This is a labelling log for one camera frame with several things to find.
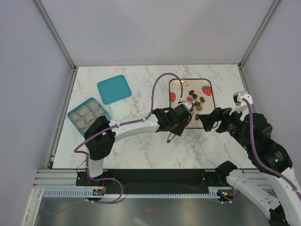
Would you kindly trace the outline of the metal serving tongs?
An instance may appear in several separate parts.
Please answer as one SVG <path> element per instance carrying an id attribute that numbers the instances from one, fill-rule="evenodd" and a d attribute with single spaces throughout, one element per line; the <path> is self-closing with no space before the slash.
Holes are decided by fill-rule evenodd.
<path id="1" fill-rule="evenodd" d="M 176 136 L 181 136 L 186 126 L 190 123 L 192 116 L 189 115 L 185 119 L 179 120 L 178 123 L 169 131 L 166 142 L 171 143 Z"/>

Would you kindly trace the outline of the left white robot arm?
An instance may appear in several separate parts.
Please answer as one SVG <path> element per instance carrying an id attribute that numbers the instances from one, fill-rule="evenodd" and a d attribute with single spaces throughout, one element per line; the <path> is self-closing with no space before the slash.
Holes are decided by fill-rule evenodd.
<path id="1" fill-rule="evenodd" d="M 169 132 L 180 136 L 192 116 L 193 104 L 181 102 L 176 108 L 157 108 L 141 119 L 110 121 L 105 116 L 98 117 L 84 133 L 88 149 L 87 181 L 93 186 L 101 184 L 104 158 L 116 142 L 142 133 Z"/>

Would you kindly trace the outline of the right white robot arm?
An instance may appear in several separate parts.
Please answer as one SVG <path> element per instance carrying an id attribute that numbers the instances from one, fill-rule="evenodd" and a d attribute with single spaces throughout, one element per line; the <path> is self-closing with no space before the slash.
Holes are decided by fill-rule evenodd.
<path id="1" fill-rule="evenodd" d="M 299 226 L 301 224 L 301 188 L 293 170 L 288 152 L 271 139 L 272 126 L 263 114 L 249 113 L 241 120 L 241 113 L 231 109 L 215 108 L 210 114 L 200 115 L 204 130 L 209 132 L 219 122 L 217 133 L 228 132 L 247 152 L 249 160 L 271 184 L 272 197 L 246 178 L 230 161 L 216 168 L 216 183 L 234 187 L 269 220 L 271 226 Z"/>

